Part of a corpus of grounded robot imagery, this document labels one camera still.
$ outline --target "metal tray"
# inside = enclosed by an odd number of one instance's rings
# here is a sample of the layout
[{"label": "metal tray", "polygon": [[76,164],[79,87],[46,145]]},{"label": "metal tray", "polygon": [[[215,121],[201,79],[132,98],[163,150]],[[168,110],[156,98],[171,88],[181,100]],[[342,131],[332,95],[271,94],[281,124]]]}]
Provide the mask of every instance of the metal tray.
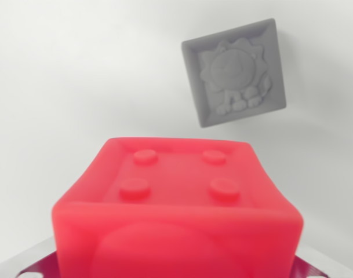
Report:
[{"label": "metal tray", "polygon": [[[289,278],[353,278],[353,271],[308,246],[300,246]],[[60,278],[51,237],[0,264],[0,278]]]}]

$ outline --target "white wall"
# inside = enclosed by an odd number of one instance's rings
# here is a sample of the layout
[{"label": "white wall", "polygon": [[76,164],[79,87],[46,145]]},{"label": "white wall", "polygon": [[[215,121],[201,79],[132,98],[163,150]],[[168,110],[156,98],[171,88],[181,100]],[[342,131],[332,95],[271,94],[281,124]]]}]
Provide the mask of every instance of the white wall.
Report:
[{"label": "white wall", "polygon": [[[270,17],[288,107],[199,128],[181,41]],[[353,268],[353,1],[0,0],[0,262],[117,136],[250,142],[303,241]]]}]

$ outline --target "circular stud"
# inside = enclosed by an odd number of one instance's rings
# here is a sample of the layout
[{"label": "circular stud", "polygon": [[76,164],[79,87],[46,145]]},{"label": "circular stud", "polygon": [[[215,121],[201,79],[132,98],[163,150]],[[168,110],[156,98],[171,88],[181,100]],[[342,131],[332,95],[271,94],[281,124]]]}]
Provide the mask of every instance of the circular stud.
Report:
[{"label": "circular stud", "polygon": [[213,165],[224,164],[227,160],[226,154],[220,151],[216,151],[214,149],[204,151],[202,156],[205,162]]},{"label": "circular stud", "polygon": [[158,160],[158,155],[153,149],[142,149],[134,153],[134,162],[140,165],[150,165]]},{"label": "circular stud", "polygon": [[126,200],[140,200],[149,195],[151,191],[147,180],[143,178],[128,178],[122,181],[119,192]]},{"label": "circular stud", "polygon": [[210,182],[210,193],[217,200],[231,202],[237,200],[240,190],[239,185],[229,178],[215,178]]}]

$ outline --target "red toy block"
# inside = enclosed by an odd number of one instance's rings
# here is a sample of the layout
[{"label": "red toy block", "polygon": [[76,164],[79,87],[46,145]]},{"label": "red toy block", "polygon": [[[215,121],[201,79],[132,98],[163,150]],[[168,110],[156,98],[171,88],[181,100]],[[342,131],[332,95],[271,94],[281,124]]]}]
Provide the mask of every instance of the red toy block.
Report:
[{"label": "red toy block", "polygon": [[53,226],[61,278],[288,278],[303,219],[247,143],[115,138]]}]

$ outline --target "gray foam block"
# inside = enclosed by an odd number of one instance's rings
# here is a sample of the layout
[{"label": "gray foam block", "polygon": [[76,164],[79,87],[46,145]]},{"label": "gray foam block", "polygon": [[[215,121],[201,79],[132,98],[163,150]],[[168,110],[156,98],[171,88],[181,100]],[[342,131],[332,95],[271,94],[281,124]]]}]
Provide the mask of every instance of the gray foam block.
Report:
[{"label": "gray foam block", "polygon": [[202,127],[286,107],[274,19],[182,43]]}]

